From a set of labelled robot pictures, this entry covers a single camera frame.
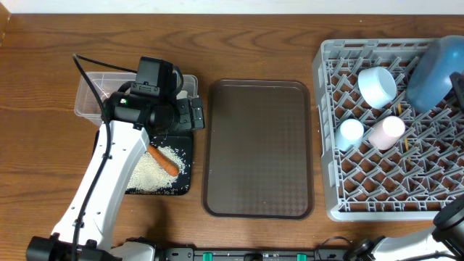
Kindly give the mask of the orange carrot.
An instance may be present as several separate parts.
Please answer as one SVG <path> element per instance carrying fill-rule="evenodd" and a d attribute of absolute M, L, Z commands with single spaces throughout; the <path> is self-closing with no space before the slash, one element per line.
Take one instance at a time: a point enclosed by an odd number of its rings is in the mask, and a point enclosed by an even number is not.
<path fill-rule="evenodd" d="M 154 146 L 149 146 L 147 149 L 148 153 L 157 161 L 158 165 L 169 175 L 176 177 L 179 175 L 178 167 L 170 161 L 165 155 L 163 155 Z"/>

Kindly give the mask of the light blue rice bowl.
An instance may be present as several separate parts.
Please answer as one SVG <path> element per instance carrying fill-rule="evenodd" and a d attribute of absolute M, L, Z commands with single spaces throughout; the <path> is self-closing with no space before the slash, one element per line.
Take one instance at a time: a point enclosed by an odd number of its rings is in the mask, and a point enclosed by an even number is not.
<path fill-rule="evenodd" d="M 362 98 L 374 109 L 381 109 L 397 95 L 397 85 L 392 74 L 384 67 L 361 70 L 357 84 Z"/>

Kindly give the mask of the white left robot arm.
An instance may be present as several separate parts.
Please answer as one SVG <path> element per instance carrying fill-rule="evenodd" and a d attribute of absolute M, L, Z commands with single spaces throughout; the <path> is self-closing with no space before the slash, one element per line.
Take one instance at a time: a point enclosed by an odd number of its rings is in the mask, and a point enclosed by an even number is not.
<path fill-rule="evenodd" d="M 142 239 L 112 247 L 117 213 L 150 138 L 204 127 L 202 100 L 179 89 L 123 86 L 101 103 L 104 122 L 90 164 L 66 213 L 50 237 L 34 236 L 27 260 L 155 260 Z"/>

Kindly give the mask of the light blue cup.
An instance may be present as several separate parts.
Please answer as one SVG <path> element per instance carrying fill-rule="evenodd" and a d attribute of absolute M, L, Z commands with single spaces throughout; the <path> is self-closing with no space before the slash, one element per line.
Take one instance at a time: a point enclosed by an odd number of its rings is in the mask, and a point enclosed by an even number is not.
<path fill-rule="evenodd" d="M 336 148 L 347 152 L 359 148 L 364 135 L 363 124 L 356 119 L 347 119 L 339 125 L 335 132 Z"/>

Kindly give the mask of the pink cup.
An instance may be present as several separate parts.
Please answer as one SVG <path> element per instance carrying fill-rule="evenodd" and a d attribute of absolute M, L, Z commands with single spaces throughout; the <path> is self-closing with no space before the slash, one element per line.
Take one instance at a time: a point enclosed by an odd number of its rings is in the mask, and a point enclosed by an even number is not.
<path fill-rule="evenodd" d="M 405 123 L 397 116 L 388 116 L 373 126 L 369 135 L 370 144 L 379 149 L 387 150 L 393 147 L 405 132 Z"/>

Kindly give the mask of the grey dishwasher rack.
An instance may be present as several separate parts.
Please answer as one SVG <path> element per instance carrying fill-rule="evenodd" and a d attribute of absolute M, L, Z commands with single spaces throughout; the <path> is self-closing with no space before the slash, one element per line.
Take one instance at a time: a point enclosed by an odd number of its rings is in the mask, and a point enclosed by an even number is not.
<path fill-rule="evenodd" d="M 431 43 L 429 38 L 334 39 L 320 45 L 312 76 L 330 219 L 432 220 L 463 195 L 463 114 L 457 100 L 447 96 L 426 113 L 417 112 L 406 100 L 409 79 Z M 397 85 L 395 99 L 381 109 L 370 107 L 357 86 L 360 71 L 371 67 L 386 68 Z M 373 126 L 388 116 L 405 123 L 402 139 L 392 148 L 381 151 L 366 138 L 359 148 L 347 152 L 336 148 L 335 132 L 341 122 L 359 120 L 369 136 Z"/>

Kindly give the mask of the dark blue plate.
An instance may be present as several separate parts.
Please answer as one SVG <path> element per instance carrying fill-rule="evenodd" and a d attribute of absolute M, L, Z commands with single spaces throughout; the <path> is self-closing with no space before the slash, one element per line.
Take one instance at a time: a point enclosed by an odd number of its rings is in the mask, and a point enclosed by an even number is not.
<path fill-rule="evenodd" d="M 406 100 L 419 113 L 434 108 L 451 90 L 450 76 L 463 72 L 463 36 L 432 42 L 413 70 Z"/>

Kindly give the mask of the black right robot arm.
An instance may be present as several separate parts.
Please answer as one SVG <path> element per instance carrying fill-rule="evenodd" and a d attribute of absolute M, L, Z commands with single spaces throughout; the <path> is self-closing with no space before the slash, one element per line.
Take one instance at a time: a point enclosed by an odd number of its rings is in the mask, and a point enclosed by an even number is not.
<path fill-rule="evenodd" d="M 406 90 L 407 102 L 417 112 L 426 113 L 453 91 L 463 109 L 463 74 L 445 72 L 414 72 Z M 373 126 L 368 141 L 383 151 L 402 139 L 405 124 L 398 117 L 388 116 Z M 376 243 L 366 241 L 347 257 L 365 255 L 371 260 L 427 260 L 431 258 L 463 259 L 463 199 L 459 198 L 442 209 L 434 218 L 431 231 L 420 231 L 401 238 L 381 238 Z"/>

